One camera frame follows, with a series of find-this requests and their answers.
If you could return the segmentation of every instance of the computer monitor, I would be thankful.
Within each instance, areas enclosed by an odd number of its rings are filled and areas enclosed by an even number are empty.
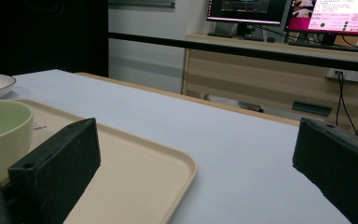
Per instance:
[[[291,0],[285,31],[323,34],[323,45],[337,35],[358,36],[358,0]]]
[[[237,23],[237,35],[247,24],[280,26],[286,0],[208,0],[207,21]]]

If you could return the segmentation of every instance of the white table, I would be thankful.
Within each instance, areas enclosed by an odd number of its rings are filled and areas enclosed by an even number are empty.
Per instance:
[[[59,70],[15,76],[30,99],[190,154],[172,223],[350,223],[292,167],[298,127]]]

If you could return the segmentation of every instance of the monitor screen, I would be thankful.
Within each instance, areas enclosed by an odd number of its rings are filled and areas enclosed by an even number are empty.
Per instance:
[[[286,0],[208,0],[207,21],[279,26]]]
[[[291,0],[286,31],[358,35],[358,0]]]

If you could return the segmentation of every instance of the green bowl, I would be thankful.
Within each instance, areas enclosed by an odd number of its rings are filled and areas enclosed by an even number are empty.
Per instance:
[[[30,150],[34,125],[32,108],[0,100],[0,183],[7,182],[7,168]]]

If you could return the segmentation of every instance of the plastic tray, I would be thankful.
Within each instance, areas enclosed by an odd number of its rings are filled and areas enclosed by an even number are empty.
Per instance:
[[[33,101],[17,101],[34,110],[31,149],[83,119]],[[196,162],[184,152],[101,124],[98,135],[101,167],[65,223],[167,223],[196,175]]]

